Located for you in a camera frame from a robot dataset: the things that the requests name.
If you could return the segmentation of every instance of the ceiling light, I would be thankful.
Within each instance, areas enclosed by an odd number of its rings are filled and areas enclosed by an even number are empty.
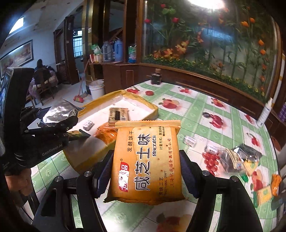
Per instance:
[[[190,3],[199,7],[218,10],[225,7],[222,0],[188,0]]]
[[[17,20],[17,22],[14,24],[14,26],[12,27],[11,31],[9,32],[9,34],[12,33],[13,31],[16,31],[17,29],[19,29],[23,25],[24,25],[24,17],[22,17],[22,18]]]

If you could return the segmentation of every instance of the open cardboard box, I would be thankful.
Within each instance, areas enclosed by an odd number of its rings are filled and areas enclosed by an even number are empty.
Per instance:
[[[83,129],[86,121],[92,121],[94,126],[86,131],[91,134],[90,138],[76,140],[69,143],[64,149],[65,156],[71,166],[82,174],[94,164],[103,160],[109,150],[115,148],[116,140],[106,145],[93,135],[97,128],[108,122],[110,108],[128,108],[130,121],[155,120],[158,117],[158,107],[147,102],[142,97],[129,93],[125,90],[118,90],[106,94],[85,105],[85,109],[78,113],[78,123],[70,131]]]

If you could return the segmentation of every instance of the white bucket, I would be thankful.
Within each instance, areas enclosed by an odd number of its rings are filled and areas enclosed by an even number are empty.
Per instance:
[[[92,99],[98,99],[103,96],[104,93],[104,80],[96,80],[89,85]]]

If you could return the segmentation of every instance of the green checkered tablecloth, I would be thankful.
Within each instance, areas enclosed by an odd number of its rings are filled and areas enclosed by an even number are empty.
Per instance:
[[[240,143],[245,143],[263,154],[260,159],[261,165],[257,170],[262,174],[264,187],[270,184],[273,173],[278,174],[274,147],[266,127],[258,128],[255,120],[247,114],[203,93],[168,83],[152,85],[150,81],[146,81],[135,87],[140,90],[140,96],[159,107],[158,120],[181,120],[181,129],[178,134],[179,149],[185,150],[188,157],[197,162],[202,170],[206,170],[202,157],[206,144],[221,149],[233,148]],[[153,91],[154,95],[146,96],[145,92],[148,90]],[[185,135],[196,139],[197,143],[194,147],[183,143]],[[57,175],[62,175],[65,179],[78,176],[63,152],[48,158],[32,169],[33,185],[40,199]],[[221,165],[218,165],[215,175],[230,177]],[[243,180],[241,182],[252,199],[251,178],[248,183]],[[168,202],[157,206],[119,201],[103,203],[107,191],[96,202],[108,232],[161,231],[160,228],[174,226],[168,217],[175,216],[179,217],[179,220],[189,220],[193,215],[197,200],[187,192],[184,183],[183,192],[189,196],[187,201]],[[215,232],[218,225],[221,197],[217,195],[210,232]],[[76,196],[73,197],[72,205],[76,226],[82,227]],[[256,210],[264,232],[269,232],[276,226],[276,211],[271,210],[271,202],[259,206]]]

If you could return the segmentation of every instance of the screw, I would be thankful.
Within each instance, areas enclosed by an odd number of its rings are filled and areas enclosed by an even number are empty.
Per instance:
[[[92,174],[91,171],[86,171],[86,172],[84,173],[84,176],[88,177],[88,176],[91,176],[91,174]]]
[[[204,170],[204,171],[202,171],[202,174],[203,174],[204,176],[209,176],[209,175],[210,175],[210,172],[207,171],[207,170]]]
[[[62,181],[63,180],[63,177],[62,176],[57,176],[56,178],[55,178],[55,182],[60,182],[60,181]]]
[[[234,182],[237,182],[239,181],[238,177],[237,176],[232,176],[231,179],[234,181]]]

